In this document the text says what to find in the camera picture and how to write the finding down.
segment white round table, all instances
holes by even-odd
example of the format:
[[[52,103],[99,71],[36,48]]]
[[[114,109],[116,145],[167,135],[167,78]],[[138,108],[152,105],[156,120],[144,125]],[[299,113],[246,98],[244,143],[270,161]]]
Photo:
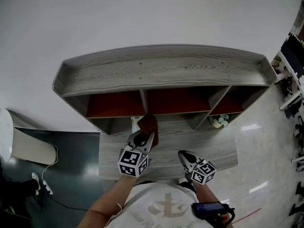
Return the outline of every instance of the white round table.
[[[14,127],[17,117],[6,109],[0,110],[0,155],[5,161],[11,156],[19,159],[51,165],[56,160],[55,147],[33,138]]]

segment device screen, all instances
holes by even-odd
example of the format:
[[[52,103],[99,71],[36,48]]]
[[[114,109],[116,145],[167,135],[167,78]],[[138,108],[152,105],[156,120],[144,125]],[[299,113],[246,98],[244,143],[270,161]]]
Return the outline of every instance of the device screen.
[[[209,203],[209,204],[197,204],[196,209],[199,212],[212,211],[222,209],[223,205],[221,203]]]

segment red shelf panel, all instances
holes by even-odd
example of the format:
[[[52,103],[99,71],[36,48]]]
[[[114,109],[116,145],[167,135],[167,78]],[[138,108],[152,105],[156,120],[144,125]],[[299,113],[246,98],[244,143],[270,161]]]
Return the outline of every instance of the red shelf panel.
[[[210,116],[243,112],[241,104],[233,93],[227,93],[210,113]]]
[[[210,111],[201,88],[148,90],[147,99],[148,112],[155,115]]]
[[[123,117],[145,115],[139,91],[91,95],[86,117]]]

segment potted plant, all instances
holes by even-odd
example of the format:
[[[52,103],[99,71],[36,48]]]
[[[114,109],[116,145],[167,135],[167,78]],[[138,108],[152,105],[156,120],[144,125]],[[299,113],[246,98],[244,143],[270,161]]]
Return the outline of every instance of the potted plant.
[[[228,126],[229,116],[227,114],[222,114],[217,116],[209,116],[208,119],[215,128],[220,128],[221,126]]]

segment dark green floor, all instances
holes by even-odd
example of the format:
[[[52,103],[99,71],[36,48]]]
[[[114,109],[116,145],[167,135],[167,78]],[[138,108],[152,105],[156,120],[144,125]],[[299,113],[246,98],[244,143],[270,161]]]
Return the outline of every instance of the dark green floor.
[[[61,133],[45,131],[23,132],[40,140],[51,142],[58,147],[58,163],[49,167],[44,174],[55,200],[74,208],[88,209],[92,203],[106,190],[111,188],[114,181],[104,181],[98,176],[99,134],[97,133]],[[15,181],[31,179],[31,173],[41,174],[45,165],[36,164],[13,158],[10,162],[3,159],[3,173]],[[34,228],[74,228],[78,225],[84,211],[62,207],[52,201],[46,192],[40,196],[44,207],[28,204],[28,213],[32,216]]]

